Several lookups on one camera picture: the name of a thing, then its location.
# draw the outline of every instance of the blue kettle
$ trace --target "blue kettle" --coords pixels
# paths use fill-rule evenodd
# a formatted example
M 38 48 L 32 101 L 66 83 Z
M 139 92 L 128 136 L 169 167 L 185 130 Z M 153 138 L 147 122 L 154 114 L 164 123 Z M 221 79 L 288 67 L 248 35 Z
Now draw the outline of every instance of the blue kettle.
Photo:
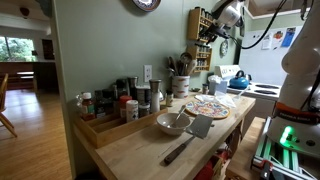
M 229 81 L 229 87 L 234 89 L 245 89 L 249 85 L 249 80 L 245 77 L 242 70 L 238 71 L 236 76 Z

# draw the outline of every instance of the spice rack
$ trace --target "spice rack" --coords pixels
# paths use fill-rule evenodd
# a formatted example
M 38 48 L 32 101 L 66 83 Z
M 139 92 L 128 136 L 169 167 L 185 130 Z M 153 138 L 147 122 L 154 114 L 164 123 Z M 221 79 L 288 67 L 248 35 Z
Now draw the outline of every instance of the spice rack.
M 84 121 L 79 117 L 75 119 L 74 123 L 95 148 L 100 148 L 155 124 L 157 117 L 166 112 L 168 109 L 165 106 L 160 106 L 159 112 L 128 123 L 126 118 L 120 118 L 119 114 L 110 114 L 89 121 Z
M 197 59 L 197 66 L 193 72 L 209 71 L 212 49 L 204 45 L 188 46 L 187 52 Z
M 212 16 L 203 8 L 196 7 L 189 12 L 187 37 L 191 40 L 208 42 L 208 39 L 199 37 L 199 32 L 205 31 L 212 24 Z

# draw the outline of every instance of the window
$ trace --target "window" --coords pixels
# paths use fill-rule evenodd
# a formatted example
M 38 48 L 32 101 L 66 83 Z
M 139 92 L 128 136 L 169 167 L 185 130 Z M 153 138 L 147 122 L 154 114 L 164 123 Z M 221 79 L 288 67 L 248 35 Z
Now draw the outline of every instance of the window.
M 31 39 L 0 36 L 0 62 L 35 61 Z

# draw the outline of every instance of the hardwood floor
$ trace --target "hardwood floor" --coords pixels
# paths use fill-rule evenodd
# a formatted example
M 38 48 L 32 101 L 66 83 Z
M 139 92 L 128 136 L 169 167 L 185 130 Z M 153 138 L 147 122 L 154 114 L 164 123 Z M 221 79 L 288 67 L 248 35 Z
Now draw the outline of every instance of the hardwood floor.
M 18 137 L 0 127 L 0 179 L 71 179 L 58 93 L 7 91 L 6 107 Z

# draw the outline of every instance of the electrical outlet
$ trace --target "electrical outlet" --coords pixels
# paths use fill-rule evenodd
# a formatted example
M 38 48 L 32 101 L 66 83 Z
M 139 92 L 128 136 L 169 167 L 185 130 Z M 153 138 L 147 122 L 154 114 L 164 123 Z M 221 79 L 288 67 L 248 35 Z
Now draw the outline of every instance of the electrical outlet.
M 152 65 L 144 65 L 143 72 L 144 72 L 144 82 L 149 82 L 149 80 L 152 79 Z

